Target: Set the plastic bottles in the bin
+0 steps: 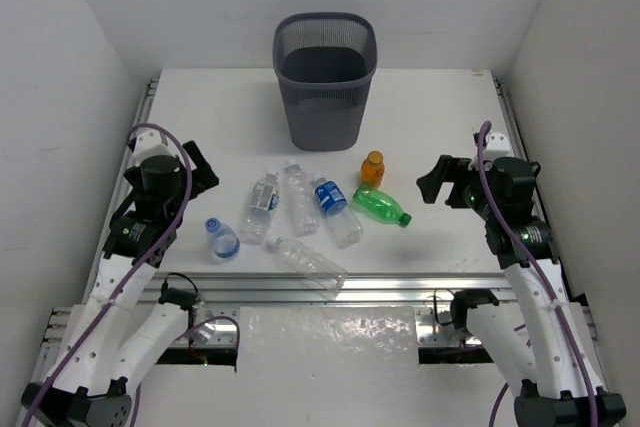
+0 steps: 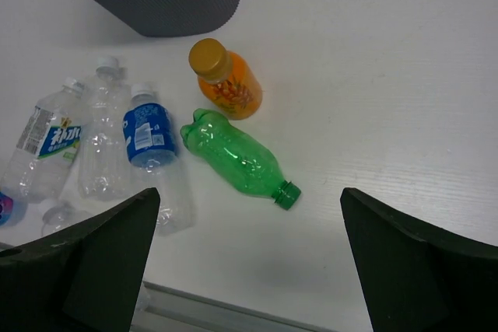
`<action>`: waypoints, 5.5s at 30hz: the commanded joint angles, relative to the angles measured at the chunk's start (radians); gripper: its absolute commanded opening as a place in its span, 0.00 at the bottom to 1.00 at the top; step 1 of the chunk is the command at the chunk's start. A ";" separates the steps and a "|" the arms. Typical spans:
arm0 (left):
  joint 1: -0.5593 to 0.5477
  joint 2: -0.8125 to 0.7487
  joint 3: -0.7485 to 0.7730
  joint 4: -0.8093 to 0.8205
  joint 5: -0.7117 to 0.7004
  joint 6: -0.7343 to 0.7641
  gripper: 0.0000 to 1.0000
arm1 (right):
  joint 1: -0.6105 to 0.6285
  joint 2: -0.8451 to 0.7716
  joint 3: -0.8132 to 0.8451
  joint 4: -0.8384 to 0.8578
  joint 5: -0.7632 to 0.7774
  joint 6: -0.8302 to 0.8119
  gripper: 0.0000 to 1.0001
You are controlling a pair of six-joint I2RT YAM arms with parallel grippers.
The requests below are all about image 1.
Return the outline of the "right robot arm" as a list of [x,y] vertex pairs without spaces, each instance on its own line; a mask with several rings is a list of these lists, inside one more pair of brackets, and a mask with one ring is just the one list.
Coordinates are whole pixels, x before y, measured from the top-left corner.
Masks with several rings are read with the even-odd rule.
[[456,331],[478,338],[514,396],[520,426],[615,426],[626,416],[622,396],[609,392],[591,366],[576,332],[564,289],[559,253],[548,224],[534,215],[540,166],[503,156],[489,169],[468,158],[441,156],[416,184],[432,204],[443,184],[446,205],[473,210],[515,294],[528,335],[508,326],[489,289],[455,293],[450,315]]

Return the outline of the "green plastic bottle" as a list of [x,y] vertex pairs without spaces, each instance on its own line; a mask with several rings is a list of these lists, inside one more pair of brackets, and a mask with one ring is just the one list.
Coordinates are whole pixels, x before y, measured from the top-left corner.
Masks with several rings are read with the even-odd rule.
[[375,220],[406,227],[412,216],[389,194],[369,184],[361,184],[352,196],[354,205]]

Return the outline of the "orange juice bottle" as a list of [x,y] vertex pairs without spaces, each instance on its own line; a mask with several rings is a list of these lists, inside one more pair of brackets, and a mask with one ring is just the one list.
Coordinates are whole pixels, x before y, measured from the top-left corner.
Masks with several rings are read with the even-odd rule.
[[360,183],[373,189],[381,186],[385,173],[384,156],[380,151],[371,151],[361,164]]

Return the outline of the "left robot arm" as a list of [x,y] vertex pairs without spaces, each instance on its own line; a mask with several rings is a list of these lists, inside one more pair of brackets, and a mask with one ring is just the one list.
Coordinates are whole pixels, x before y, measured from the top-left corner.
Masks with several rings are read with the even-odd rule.
[[193,141],[142,152],[124,177],[130,191],[109,221],[94,286],[63,352],[42,382],[22,394],[25,425],[124,426],[134,393],[167,348],[194,325],[200,296],[164,287],[152,312],[124,336],[133,308],[160,267],[188,202],[219,183]]

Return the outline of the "small blue cap bottle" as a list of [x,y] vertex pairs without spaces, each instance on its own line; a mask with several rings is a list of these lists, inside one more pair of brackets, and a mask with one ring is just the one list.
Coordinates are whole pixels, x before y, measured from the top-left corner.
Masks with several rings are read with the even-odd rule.
[[210,250],[217,258],[227,260],[238,254],[240,240],[227,224],[212,217],[205,221],[205,230]]

